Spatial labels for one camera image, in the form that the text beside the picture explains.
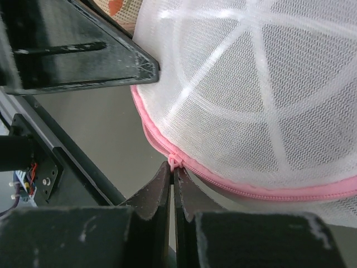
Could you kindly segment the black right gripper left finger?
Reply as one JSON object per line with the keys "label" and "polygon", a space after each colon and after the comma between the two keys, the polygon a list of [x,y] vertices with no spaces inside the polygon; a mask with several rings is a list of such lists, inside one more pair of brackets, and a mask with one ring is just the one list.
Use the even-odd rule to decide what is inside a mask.
{"label": "black right gripper left finger", "polygon": [[2,267],[167,267],[171,171],[118,206],[15,209],[1,219]]}

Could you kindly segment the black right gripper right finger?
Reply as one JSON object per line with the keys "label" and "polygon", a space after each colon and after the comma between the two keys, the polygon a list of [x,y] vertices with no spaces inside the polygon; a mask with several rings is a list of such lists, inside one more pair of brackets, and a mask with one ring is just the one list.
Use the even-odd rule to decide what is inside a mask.
{"label": "black right gripper right finger", "polygon": [[311,213],[229,211],[185,169],[173,172],[178,267],[344,267],[323,221]]}

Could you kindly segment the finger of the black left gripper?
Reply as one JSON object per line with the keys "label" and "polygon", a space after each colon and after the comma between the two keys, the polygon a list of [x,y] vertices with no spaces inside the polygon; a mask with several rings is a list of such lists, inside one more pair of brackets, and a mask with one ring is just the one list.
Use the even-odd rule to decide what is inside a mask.
{"label": "finger of the black left gripper", "polygon": [[1,87],[9,95],[152,84],[159,70],[98,2],[1,2]]}

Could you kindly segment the white mesh pink-trim laundry bag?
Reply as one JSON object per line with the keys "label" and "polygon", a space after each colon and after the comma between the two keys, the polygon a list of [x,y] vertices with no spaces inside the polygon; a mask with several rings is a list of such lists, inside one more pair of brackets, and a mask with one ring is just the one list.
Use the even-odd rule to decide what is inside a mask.
{"label": "white mesh pink-trim laundry bag", "polygon": [[356,227],[356,2],[143,1],[132,87],[173,168],[254,210]]}

